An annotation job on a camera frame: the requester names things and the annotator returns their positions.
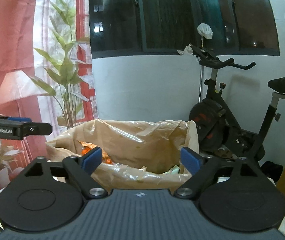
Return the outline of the orange snack packet in bag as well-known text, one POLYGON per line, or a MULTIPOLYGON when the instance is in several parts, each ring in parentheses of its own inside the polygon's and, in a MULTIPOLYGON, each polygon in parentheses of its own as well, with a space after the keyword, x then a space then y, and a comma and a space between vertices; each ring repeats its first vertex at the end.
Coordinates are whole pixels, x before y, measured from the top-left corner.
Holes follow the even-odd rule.
POLYGON ((82 146, 81 149, 81 156, 84 156, 88 153, 97 153, 98 156, 101 156, 101 160, 105 164, 114 164, 112 161, 111 157, 107 154, 107 152, 101 148, 100 146, 90 143, 90 142, 85 142, 85 141, 79 141, 80 145, 82 146))

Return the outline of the dark window with frame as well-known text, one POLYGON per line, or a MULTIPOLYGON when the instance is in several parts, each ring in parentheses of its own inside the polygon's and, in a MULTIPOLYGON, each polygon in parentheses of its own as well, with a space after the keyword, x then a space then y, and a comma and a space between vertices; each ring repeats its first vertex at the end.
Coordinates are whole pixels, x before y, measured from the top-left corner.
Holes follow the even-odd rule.
POLYGON ((174 55, 188 44, 218 55, 280 53, 269 0, 89 0, 93 58, 174 55), (198 34, 208 24, 211 40, 198 34))

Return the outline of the brown paper bag plastic lined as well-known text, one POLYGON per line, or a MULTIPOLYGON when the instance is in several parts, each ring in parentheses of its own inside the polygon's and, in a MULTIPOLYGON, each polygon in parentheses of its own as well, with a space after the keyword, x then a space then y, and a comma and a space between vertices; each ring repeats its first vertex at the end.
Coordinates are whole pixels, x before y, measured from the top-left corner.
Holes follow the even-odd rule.
POLYGON ((82 142, 102 148, 112 163, 101 163, 92 178, 112 189, 169 189, 174 192, 190 177, 181 165, 180 150, 199 152, 193 121, 111 121, 95 119, 46 142, 51 161, 81 156, 82 142))

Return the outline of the black exercise bike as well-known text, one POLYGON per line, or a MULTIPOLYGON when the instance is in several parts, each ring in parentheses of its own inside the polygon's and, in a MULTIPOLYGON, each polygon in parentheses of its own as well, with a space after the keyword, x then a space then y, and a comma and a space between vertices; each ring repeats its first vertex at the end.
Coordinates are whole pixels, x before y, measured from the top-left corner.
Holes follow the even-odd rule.
POLYGON ((258 133, 242 129, 231 109, 222 97, 226 84, 221 82, 216 88, 218 70, 230 66, 241 70, 249 70, 256 63, 247 66, 236 64, 233 58, 221 61, 213 51, 199 48, 192 44, 187 46, 194 56, 199 58, 202 67, 211 68, 211 76, 204 81, 207 86, 206 97, 195 104, 189 114, 197 128, 199 148, 205 153, 217 153, 226 147, 236 157, 249 157, 259 162, 266 154, 263 142, 273 121, 279 121, 281 114, 277 112, 279 100, 285 100, 285 77, 268 81, 273 89, 272 100, 258 133))

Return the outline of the white plastic bag on bike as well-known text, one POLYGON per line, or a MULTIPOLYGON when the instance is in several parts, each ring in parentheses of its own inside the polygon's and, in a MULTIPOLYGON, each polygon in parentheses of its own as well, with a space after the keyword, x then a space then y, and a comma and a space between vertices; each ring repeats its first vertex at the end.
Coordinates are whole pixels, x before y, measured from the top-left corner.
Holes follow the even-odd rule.
POLYGON ((198 34, 208 40, 213 38, 213 31, 211 27, 206 23, 201 23, 197 27, 198 34))

